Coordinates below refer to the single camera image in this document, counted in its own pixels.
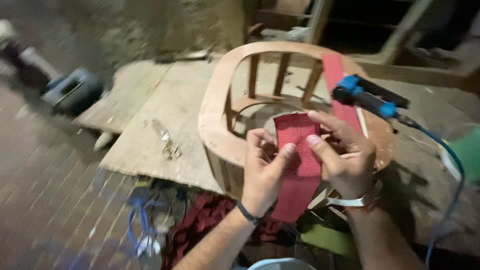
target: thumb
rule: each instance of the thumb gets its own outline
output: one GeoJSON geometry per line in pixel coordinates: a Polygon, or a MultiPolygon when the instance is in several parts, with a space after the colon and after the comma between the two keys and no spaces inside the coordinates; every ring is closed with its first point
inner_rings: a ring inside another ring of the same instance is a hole
{"type": "Polygon", "coordinates": [[[295,144],[286,144],[275,156],[272,163],[270,163],[267,168],[273,177],[279,178],[282,176],[283,172],[288,166],[288,162],[295,154],[295,149],[295,144]]]}
{"type": "Polygon", "coordinates": [[[310,135],[307,138],[312,151],[323,161],[329,172],[336,172],[343,164],[343,158],[322,138],[310,135]]]}

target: black wrist band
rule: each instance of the black wrist band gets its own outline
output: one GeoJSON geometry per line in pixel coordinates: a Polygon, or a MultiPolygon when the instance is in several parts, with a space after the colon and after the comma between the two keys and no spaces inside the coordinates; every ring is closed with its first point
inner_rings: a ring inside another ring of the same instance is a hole
{"type": "Polygon", "coordinates": [[[251,221],[255,226],[260,225],[262,223],[262,218],[254,217],[252,216],[246,209],[245,207],[241,204],[240,201],[237,201],[237,207],[239,208],[240,212],[243,214],[243,216],[248,219],[248,221],[251,221]]]}

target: white wristband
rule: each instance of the white wristband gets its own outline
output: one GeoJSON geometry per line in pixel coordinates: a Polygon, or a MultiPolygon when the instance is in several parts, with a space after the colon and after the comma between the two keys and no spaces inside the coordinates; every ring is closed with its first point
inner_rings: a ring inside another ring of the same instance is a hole
{"type": "Polygon", "coordinates": [[[327,200],[329,204],[334,204],[339,206],[356,206],[356,207],[367,206],[377,198],[381,189],[382,189],[382,181],[377,180],[377,182],[375,183],[375,186],[373,186],[373,189],[365,193],[360,199],[345,200],[345,199],[327,197],[327,200]]]}

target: red webbing strap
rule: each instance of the red webbing strap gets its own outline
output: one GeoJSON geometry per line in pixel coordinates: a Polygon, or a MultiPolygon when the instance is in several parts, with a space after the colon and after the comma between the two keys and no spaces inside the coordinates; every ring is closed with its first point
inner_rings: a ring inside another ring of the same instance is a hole
{"type": "MultiPolygon", "coordinates": [[[[343,79],[343,65],[339,54],[324,54],[322,56],[324,64],[324,75],[330,96],[335,86],[343,79]]],[[[362,133],[357,109],[351,106],[342,105],[340,102],[332,99],[332,110],[334,115],[347,122],[354,130],[362,133]]]]}
{"type": "Polygon", "coordinates": [[[312,201],[322,178],[321,161],[310,149],[307,137],[320,135],[320,125],[306,113],[294,113],[274,118],[278,149],[288,143],[297,146],[297,155],[291,160],[282,178],[282,187],[272,218],[295,222],[312,201]]]}
{"type": "MultiPolygon", "coordinates": [[[[339,54],[325,54],[322,61],[327,87],[332,95],[333,89],[344,77],[342,60],[339,54]]],[[[332,100],[332,110],[337,118],[362,133],[356,108],[332,100]]],[[[311,121],[306,113],[283,115],[276,117],[274,121],[278,149],[287,143],[294,143],[297,145],[298,156],[285,171],[272,218],[295,222],[312,201],[322,178],[321,160],[312,153],[306,141],[309,135],[320,135],[320,126],[311,121]]]]}

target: wooden furniture frame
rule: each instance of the wooden furniture frame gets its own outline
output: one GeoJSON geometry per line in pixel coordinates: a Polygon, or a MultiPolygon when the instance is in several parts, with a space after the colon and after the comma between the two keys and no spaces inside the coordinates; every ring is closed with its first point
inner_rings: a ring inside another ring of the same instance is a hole
{"type": "MultiPolygon", "coordinates": [[[[200,138],[215,179],[223,185],[225,191],[238,196],[243,183],[243,165],[247,143],[232,133],[236,116],[246,107],[255,104],[284,104],[299,110],[314,110],[315,103],[310,101],[315,86],[322,74],[322,55],[337,53],[333,50],[311,44],[294,42],[256,42],[238,47],[218,62],[210,79],[198,120],[200,138]],[[259,56],[264,52],[282,54],[278,75],[272,94],[256,94],[255,83],[259,56]],[[281,93],[285,71],[292,53],[300,53],[315,59],[307,80],[302,98],[281,93]],[[250,57],[250,77],[247,95],[233,102],[231,100],[231,82],[237,66],[250,57]]],[[[341,56],[345,73],[359,74],[368,78],[364,70],[352,59],[341,56]]],[[[362,110],[368,130],[368,137],[377,145],[378,169],[383,169],[392,159],[393,134],[388,124],[379,117],[362,110]]]]}

